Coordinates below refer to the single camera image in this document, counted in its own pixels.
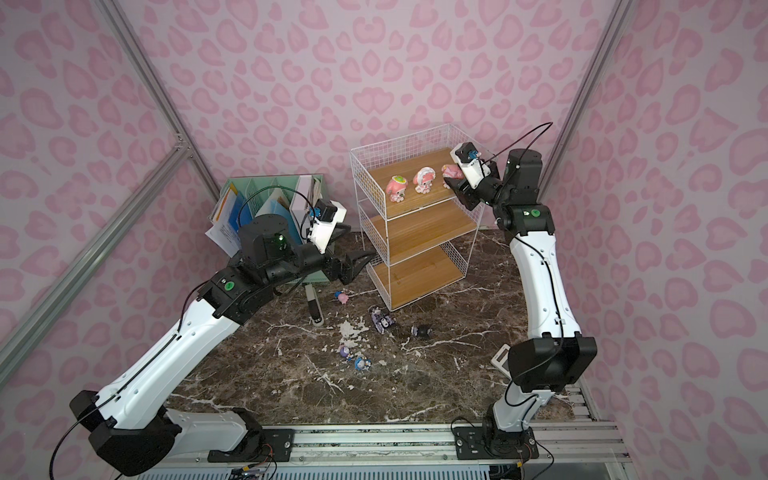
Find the pink bow My Melody figurine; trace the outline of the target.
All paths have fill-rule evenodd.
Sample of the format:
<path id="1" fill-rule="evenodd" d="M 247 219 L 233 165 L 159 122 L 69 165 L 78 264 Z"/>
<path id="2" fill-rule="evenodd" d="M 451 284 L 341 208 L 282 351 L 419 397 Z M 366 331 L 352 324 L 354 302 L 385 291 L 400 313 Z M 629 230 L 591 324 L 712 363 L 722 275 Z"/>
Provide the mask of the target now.
<path id="1" fill-rule="evenodd" d="M 443 165 L 441 167 L 441 174 L 443 177 L 443 186 L 446 189 L 450 188 L 450 185 L 447 182 L 448 179 L 458 179 L 458 180 L 464 179 L 463 171 L 457 164 Z"/>

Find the white hood My Melody figurine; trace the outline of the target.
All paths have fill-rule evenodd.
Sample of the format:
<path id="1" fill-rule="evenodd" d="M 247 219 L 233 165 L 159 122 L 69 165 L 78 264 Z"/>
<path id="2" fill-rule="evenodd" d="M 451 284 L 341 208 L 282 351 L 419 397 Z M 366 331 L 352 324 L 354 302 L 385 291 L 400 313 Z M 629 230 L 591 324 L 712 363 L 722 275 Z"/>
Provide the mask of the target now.
<path id="1" fill-rule="evenodd" d="M 435 170 L 429 166 L 419 169 L 413 178 L 415 191 L 419 194 L 428 194 L 431 191 L 435 176 Z"/>

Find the green hat pink figurine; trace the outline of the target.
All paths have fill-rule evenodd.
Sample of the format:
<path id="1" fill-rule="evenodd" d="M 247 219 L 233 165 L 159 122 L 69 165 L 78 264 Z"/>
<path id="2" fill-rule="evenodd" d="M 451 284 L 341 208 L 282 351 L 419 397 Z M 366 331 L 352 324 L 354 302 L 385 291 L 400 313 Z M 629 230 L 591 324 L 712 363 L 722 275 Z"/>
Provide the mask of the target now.
<path id="1" fill-rule="evenodd" d="M 385 193 L 390 202 L 400 203 L 405 200 L 408 181 L 402 175 L 394 175 L 387 183 Z"/>

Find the small black Kuromi figurine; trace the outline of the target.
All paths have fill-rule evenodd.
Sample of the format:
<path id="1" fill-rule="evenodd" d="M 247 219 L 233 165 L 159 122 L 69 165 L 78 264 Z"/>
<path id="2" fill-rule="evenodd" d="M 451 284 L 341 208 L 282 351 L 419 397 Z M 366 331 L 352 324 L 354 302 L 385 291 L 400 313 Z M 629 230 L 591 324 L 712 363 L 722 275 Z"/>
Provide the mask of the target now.
<path id="1" fill-rule="evenodd" d="M 430 339 L 433 334 L 433 329 L 430 325 L 414 325 L 411 328 L 411 336 L 418 339 Z"/>

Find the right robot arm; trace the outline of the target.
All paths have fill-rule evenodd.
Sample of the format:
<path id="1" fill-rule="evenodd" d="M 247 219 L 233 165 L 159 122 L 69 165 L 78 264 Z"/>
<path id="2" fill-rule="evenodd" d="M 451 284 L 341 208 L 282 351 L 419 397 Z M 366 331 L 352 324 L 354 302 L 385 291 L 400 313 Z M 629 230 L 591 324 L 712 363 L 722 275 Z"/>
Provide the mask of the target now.
<path id="1" fill-rule="evenodd" d="M 462 176 L 445 183 L 467 209 L 479 204 L 492 209 L 520 274 L 528 318 L 527 340 L 508 350 L 510 381 L 486 413 L 481 447 L 489 457 L 517 452 L 531 457 L 536 441 L 530 421 L 554 394 L 581 377 L 597 355 L 597 343 L 582 332 L 560 276 L 554 220 L 539 200 L 540 153 L 510 151 L 503 172 L 482 159 L 471 142 L 450 155 Z"/>

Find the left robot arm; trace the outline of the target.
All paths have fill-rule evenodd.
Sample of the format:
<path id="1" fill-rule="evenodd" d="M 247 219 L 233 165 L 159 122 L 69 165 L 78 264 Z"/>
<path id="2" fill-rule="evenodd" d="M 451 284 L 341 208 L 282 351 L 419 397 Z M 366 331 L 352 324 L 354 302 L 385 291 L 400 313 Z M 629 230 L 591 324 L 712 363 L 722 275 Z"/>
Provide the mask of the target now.
<path id="1" fill-rule="evenodd" d="M 112 383 L 71 400 L 95 453 L 125 477 L 188 453 L 204 453 L 210 462 L 275 460 L 276 446 L 248 410 L 190 413 L 168 409 L 165 402 L 215 347 L 277 296 L 279 286 L 299 285 L 315 272 L 343 284 L 354 280 L 376 253 L 357 250 L 336 257 L 328 252 L 349 230 L 339 217 L 327 217 L 311 227 L 310 240 L 297 243 L 278 214 L 260 215 L 242 226 L 240 250 L 191 291 L 178 322 Z"/>

